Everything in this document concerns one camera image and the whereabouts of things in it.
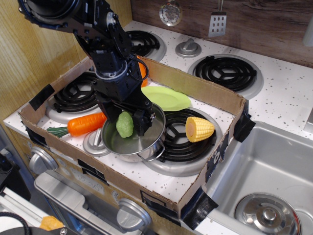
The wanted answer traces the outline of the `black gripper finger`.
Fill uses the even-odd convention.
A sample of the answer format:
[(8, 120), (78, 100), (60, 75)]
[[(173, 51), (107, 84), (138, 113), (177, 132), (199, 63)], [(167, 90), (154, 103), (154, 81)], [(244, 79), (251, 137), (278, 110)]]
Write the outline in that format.
[(155, 119), (155, 112), (146, 112), (144, 110), (136, 110), (133, 114), (133, 124), (138, 136), (144, 136), (145, 132), (152, 126)]
[(114, 105), (110, 99), (98, 99), (98, 106), (110, 122), (118, 120), (122, 110)]

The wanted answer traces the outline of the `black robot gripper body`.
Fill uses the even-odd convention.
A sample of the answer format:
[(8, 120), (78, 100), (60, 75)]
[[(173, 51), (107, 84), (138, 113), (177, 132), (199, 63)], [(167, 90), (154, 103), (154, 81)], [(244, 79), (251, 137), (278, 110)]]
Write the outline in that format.
[(121, 110), (152, 112), (152, 102), (141, 90), (142, 76), (138, 62), (124, 62), (118, 71), (96, 70), (98, 81), (92, 84), (96, 99), (110, 99)]

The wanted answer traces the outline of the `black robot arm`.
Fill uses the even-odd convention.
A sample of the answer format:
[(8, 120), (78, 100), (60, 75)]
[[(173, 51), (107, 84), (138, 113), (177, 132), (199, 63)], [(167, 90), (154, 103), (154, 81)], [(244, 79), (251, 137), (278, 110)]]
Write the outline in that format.
[(92, 87), (101, 111), (111, 122), (129, 112), (143, 136), (155, 118), (152, 102), (141, 91), (144, 62), (131, 52), (131, 37), (110, 5), (104, 0), (21, 0), (19, 8), (31, 23), (75, 36), (93, 61), (98, 79)]

